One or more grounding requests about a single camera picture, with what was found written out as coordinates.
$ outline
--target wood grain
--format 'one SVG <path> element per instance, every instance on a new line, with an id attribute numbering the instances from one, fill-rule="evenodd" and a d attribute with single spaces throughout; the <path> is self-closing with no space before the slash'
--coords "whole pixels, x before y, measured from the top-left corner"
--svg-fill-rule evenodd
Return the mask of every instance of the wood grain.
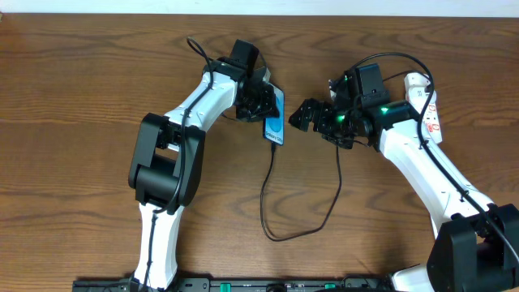
<path id="1" fill-rule="evenodd" d="M 381 51 L 435 75 L 440 145 L 497 204 L 519 204 L 519 22 L 515 19 L 4 15 L 0 23 L 0 290 L 70 291 L 119 278 L 139 258 L 140 215 L 127 172 L 141 118 L 176 107 L 204 61 L 254 42 L 286 94 L 286 113 L 325 98 L 327 80 Z M 384 75 L 412 64 L 380 59 Z M 402 82 L 388 84 L 394 99 Z M 288 127 L 268 184 L 270 226 L 318 225 L 337 188 L 334 147 Z M 182 219 L 178 262 L 214 277 L 342 277 L 427 259 L 426 209 L 372 149 L 341 151 L 344 185 L 326 228 L 270 243 L 259 223 L 269 146 L 260 124 L 218 120 L 199 191 Z"/>

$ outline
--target blue phone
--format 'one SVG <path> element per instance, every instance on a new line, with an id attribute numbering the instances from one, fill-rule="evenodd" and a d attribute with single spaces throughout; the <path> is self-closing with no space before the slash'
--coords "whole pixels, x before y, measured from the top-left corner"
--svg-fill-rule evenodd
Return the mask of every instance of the blue phone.
<path id="1" fill-rule="evenodd" d="M 285 135 L 285 94 L 274 84 L 274 94 L 276 95 L 276 107 L 279 110 L 279 117 L 266 118 L 264 120 L 265 139 L 270 140 L 276 144 L 283 145 Z"/>

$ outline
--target brown wood surface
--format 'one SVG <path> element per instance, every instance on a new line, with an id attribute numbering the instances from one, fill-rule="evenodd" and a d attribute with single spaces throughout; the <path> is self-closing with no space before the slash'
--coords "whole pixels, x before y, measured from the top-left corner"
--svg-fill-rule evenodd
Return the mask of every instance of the brown wood surface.
<path id="1" fill-rule="evenodd" d="M 497 204 L 519 205 L 519 21 L 196 15 L 4 15 L 0 23 L 0 290 L 70 291 L 119 278 L 139 258 L 127 174 L 141 118 L 175 108 L 204 60 L 236 38 L 263 52 L 286 114 L 328 95 L 327 80 L 368 54 L 402 51 L 435 76 L 440 147 Z M 409 69 L 379 60 L 383 74 Z M 388 83 L 393 99 L 403 82 Z M 269 145 L 262 125 L 219 119 L 199 191 L 184 213 L 182 270 L 214 277 L 342 277 L 427 260 L 426 209 L 373 149 L 341 150 L 341 197 L 324 230 L 271 243 L 259 222 Z M 271 227 L 317 226 L 337 189 L 334 147 L 288 126 L 268 185 Z"/>

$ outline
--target white background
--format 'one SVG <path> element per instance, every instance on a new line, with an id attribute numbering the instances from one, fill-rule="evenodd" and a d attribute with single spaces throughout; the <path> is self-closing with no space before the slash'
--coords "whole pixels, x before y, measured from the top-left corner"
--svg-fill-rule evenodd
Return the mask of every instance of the white background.
<path id="1" fill-rule="evenodd" d="M 518 17 L 518 0 L 0 0 L 0 11 Z"/>

